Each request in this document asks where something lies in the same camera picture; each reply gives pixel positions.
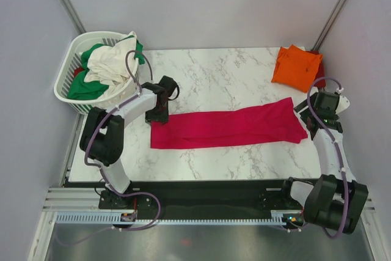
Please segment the pink t shirt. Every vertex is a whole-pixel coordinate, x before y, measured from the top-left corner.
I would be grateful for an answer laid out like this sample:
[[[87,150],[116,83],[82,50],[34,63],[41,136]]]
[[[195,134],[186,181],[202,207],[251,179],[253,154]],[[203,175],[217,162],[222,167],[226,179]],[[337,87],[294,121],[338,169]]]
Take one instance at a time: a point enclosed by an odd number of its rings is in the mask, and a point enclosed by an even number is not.
[[[173,114],[165,124],[152,123],[153,149],[204,149],[290,142],[308,138],[293,111],[291,98],[236,111]]]

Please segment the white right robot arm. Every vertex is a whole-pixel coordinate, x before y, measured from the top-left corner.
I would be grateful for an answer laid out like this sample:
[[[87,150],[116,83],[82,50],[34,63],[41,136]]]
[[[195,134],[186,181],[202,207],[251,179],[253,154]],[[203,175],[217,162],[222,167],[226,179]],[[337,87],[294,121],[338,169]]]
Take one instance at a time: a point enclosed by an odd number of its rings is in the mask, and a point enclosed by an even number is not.
[[[304,222],[337,234],[354,232],[368,199],[368,188],[353,176],[343,148],[338,114],[348,105],[339,93],[321,90],[294,108],[318,152],[321,176],[315,183],[290,177],[279,194],[284,207],[302,206]]]

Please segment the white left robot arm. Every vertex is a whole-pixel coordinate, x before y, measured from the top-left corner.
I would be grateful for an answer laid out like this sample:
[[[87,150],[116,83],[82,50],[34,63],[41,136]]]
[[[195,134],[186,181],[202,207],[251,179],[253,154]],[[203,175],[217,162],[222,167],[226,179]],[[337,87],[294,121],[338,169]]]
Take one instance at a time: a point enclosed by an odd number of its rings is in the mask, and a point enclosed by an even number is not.
[[[134,201],[134,193],[128,189],[130,179],[121,162],[125,128],[140,116],[149,124],[169,121],[169,102],[172,94],[179,96],[177,82],[163,76],[159,83],[143,83],[138,94],[124,100],[110,111],[92,108],[82,131],[79,147],[84,151],[84,164],[98,168],[105,186],[113,192],[113,201],[127,208]]]

